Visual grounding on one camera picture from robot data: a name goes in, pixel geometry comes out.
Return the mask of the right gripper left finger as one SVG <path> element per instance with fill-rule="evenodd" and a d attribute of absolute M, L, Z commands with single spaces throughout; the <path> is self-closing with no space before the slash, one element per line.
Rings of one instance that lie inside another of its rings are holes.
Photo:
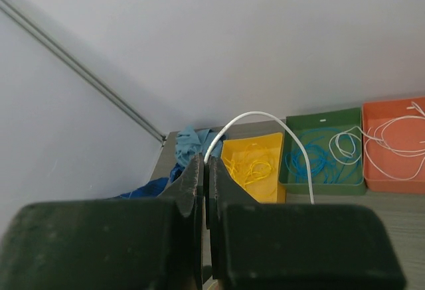
<path fill-rule="evenodd" d="M 193 157 L 180 177 L 159 195 L 174 203 L 168 283 L 202 283 L 203 160 Z"/>

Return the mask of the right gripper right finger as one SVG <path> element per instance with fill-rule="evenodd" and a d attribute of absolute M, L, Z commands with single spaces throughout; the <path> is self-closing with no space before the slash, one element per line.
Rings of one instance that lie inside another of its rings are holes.
<path fill-rule="evenodd" d="M 226 273 L 226 234 L 224 211 L 231 204 L 255 205 L 258 202 L 252 198 L 228 173 L 222 159 L 210 157 L 205 164 L 204 184 L 205 206 L 207 211 L 207 229 L 210 231 L 212 276 L 222 279 Z"/>

